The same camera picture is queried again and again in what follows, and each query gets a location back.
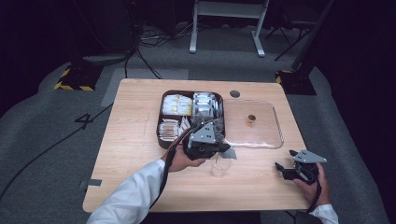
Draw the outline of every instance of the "gray carpet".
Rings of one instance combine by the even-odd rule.
[[[259,58],[251,29],[204,30],[198,34],[195,54],[189,54],[189,36],[161,47],[141,47],[141,52],[167,78],[275,82],[274,73],[290,69],[301,45],[274,62],[287,43],[279,33],[264,40],[269,31],[263,30],[266,56]],[[105,67],[96,91],[53,89],[66,66],[48,74],[37,95],[15,105],[0,119],[0,189],[28,161],[77,129],[80,124],[75,119],[100,113],[114,98],[115,83],[124,76],[123,63],[119,63]],[[136,56],[129,61],[128,69],[147,71]],[[168,76],[165,71],[178,72]],[[287,97],[308,149],[329,161],[325,171],[340,223],[389,223],[376,184],[338,113],[326,78],[317,69],[310,78],[317,96]],[[88,219],[89,214],[82,210],[85,191],[79,184],[91,177],[110,111],[33,162],[15,179],[0,202],[0,223],[84,223]],[[262,223],[292,220],[282,211],[262,211]]]

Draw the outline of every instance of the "white sleeve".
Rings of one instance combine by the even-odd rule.
[[[309,214],[318,217],[323,224],[338,224],[338,216],[331,204],[320,205]]]
[[[160,193],[164,165],[156,160],[129,176],[92,212],[87,223],[140,223]]]

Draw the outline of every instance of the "transparent lid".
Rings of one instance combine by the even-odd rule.
[[[225,141],[231,147],[279,148],[282,132],[267,101],[224,100]]]

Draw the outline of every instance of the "wooden table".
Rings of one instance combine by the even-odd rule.
[[[102,180],[100,187],[89,186],[83,203],[93,211],[129,175],[160,158],[165,149],[158,145],[156,129],[161,100],[166,91],[213,91],[232,99],[230,91],[241,93],[239,99],[268,101],[276,109],[283,134],[281,148],[237,148],[238,160],[227,175],[210,175],[210,161],[198,168],[170,173],[155,212],[247,211],[306,209],[303,193],[284,180],[275,168],[277,161],[292,167],[289,150],[305,148],[289,103],[276,83],[124,79],[106,127],[103,142],[92,172],[92,179]]]

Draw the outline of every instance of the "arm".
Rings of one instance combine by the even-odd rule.
[[[167,153],[124,180],[120,186],[92,212],[87,223],[140,223],[157,199],[163,180]],[[177,148],[169,172],[188,166],[199,166],[205,159],[191,161],[181,147]]]
[[[330,203],[329,183],[327,182],[326,175],[324,174],[321,164],[317,163],[317,166],[319,172],[318,180],[322,187],[322,191],[316,204],[317,207],[309,214],[318,217],[323,222],[323,224],[338,224],[338,216]],[[306,199],[312,203],[317,192],[317,183],[307,185],[300,179],[294,179],[293,182],[303,190]]]

